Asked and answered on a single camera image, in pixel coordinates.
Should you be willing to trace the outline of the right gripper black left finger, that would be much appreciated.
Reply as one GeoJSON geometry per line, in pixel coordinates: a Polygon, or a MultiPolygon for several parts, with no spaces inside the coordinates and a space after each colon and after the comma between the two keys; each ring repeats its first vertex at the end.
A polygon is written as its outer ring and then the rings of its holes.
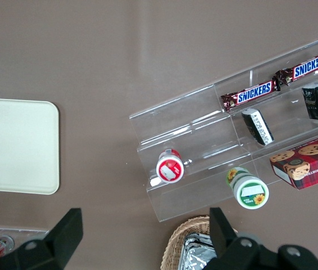
{"type": "Polygon", "coordinates": [[[82,210],[71,208],[42,240],[0,257],[0,269],[64,269],[83,238],[82,210]]]}

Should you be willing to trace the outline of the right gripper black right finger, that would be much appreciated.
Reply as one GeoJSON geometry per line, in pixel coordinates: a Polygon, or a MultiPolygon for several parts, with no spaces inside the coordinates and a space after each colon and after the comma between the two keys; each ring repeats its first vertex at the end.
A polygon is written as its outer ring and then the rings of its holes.
{"type": "Polygon", "coordinates": [[[205,269],[318,269],[318,258],[299,245],[282,245],[277,252],[234,232],[221,208],[210,208],[209,235],[216,257],[205,269]]]}

